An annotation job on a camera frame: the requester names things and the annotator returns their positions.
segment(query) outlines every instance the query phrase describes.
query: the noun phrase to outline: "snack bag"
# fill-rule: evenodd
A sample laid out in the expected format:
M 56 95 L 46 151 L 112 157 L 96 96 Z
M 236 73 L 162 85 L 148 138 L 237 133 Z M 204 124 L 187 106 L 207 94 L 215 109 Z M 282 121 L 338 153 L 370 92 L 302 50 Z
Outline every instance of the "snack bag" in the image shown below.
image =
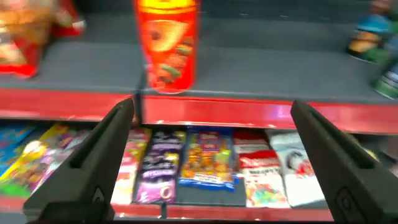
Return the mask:
M 160 93 L 181 93 L 193 85 L 199 2 L 133 1 L 148 85 Z
M 56 36 L 79 35 L 86 26 L 72 0 L 56 0 L 55 21 L 51 33 Z
M 0 73 L 29 78 L 38 71 L 53 14 L 52 0 L 0 2 Z
M 280 164 L 272 150 L 239 155 L 249 208 L 289 208 L 285 195 Z
M 22 150 L 18 145 L 33 130 L 34 126 L 10 124 L 0 128 L 0 176 L 18 159 Z
M 234 191 L 230 129 L 192 128 L 187 147 L 180 185 Z
M 111 203 L 120 205 L 129 205 L 131 203 L 137 170 L 149 139 L 150 129 L 142 128 L 130 131 Z
M 282 166 L 289 204 L 294 207 L 324 200 L 299 134 L 278 134 L 270 143 Z
M 142 162 L 138 203 L 175 201 L 175 177 L 184 144 L 184 132 L 158 131 L 154 134 L 152 146 Z
M 0 177 L 0 193 L 28 197 L 39 185 L 54 156 L 63 151 L 75 133 L 55 124 L 39 140 L 28 143 L 18 160 Z
M 239 155 L 269 150 L 269 145 L 264 134 L 253 131 L 234 131 L 234 171 L 237 177 L 241 178 Z

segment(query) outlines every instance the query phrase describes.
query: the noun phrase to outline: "gray shelf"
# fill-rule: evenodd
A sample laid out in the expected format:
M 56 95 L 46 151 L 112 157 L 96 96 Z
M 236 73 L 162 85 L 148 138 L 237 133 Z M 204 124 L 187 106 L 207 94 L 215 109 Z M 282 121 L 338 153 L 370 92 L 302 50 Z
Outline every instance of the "gray shelf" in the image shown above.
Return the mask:
M 197 77 L 181 96 L 390 103 L 379 66 L 344 53 L 355 23 L 203 18 Z M 146 87 L 144 94 L 157 93 Z
M 133 94 L 143 66 L 131 15 L 89 14 L 85 18 L 84 35 L 48 46 L 39 74 L 28 80 L 0 76 L 0 88 Z

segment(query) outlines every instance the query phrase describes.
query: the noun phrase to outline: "candy bag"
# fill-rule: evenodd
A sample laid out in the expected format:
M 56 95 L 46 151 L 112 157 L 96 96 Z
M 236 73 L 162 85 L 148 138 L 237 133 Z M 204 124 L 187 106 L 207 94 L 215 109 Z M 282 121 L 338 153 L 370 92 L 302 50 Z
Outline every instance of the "candy bag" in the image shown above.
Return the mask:
M 22 153 L 18 145 L 34 129 L 34 126 L 19 124 L 0 128 L 0 176 L 18 159 Z
M 184 144 L 184 132 L 158 131 L 154 134 L 151 148 L 142 162 L 137 202 L 175 201 L 175 176 Z
M 111 203 L 120 205 L 129 205 L 131 203 L 137 170 L 150 139 L 150 132 L 150 129 L 146 128 L 130 131 Z
M 180 185 L 234 191 L 230 129 L 192 128 L 187 147 Z
M 273 150 L 256 151 L 239 155 L 246 189 L 246 206 L 249 208 L 289 208 L 280 164 Z
M 86 22 L 81 18 L 72 0 L 57 0 L 55 22 L 51 33 L 56 36 L 79 35 Z
M 38 71 L 53 19 L 52 0 L 0 3 L 0 73 L 29 78 Z
M 282 166 L 289 204 L 294 207 L 324 200 L 299 134 L 278 134 L 270 143 Z
M 39 140 L 26 145 L 22 155 L 0 177 L 0 192 L 28 197 L 39 185 L 54 156 L 70 143 L 76 131 L 55 124 Z
M 47 157 L 42 159 L 42 163 L 49 164 L 47 170 L 44 171 L 44 176 L 40 180 L 36 189 L 38 189 L 50 176 L 51 174 L 73 153 L 73 151 L 84 141 L 84 139 L 90 134 L 89 130 L 78 131 L 76 136 L 69 142 L 64 150 L 54 150 L 53 154 L 48 154 Z

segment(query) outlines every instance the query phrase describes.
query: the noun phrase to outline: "red and white candy bag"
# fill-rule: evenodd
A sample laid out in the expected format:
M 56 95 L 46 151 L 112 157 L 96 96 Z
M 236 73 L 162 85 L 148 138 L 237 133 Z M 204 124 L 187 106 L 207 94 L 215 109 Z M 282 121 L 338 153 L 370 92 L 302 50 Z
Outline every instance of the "red and white candy bag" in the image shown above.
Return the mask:
M 272 150 L 239 155 L 247 207 L 289 208 L 280 164 Z

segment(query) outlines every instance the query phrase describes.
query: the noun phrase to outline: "red product packaging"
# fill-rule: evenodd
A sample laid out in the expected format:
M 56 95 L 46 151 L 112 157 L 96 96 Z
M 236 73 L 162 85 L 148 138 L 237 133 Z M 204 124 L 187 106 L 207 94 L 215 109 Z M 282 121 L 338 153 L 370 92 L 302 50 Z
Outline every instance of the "red product packaging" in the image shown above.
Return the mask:
M 53 35 L 79 35 L 84 31 L 85 24 L 72 0 L 57 0 L 54 25 L 51 30 Z
M 280 175 L 280 163 L 272 150 L 239 155 L 247 207 L 289 208 Z
M 51 1 L 0 2 L 0 73 L 35 75 L 52 23 Z
M 181 93 L 194 81 L 199 0 L 134 0 L 149 86 Z

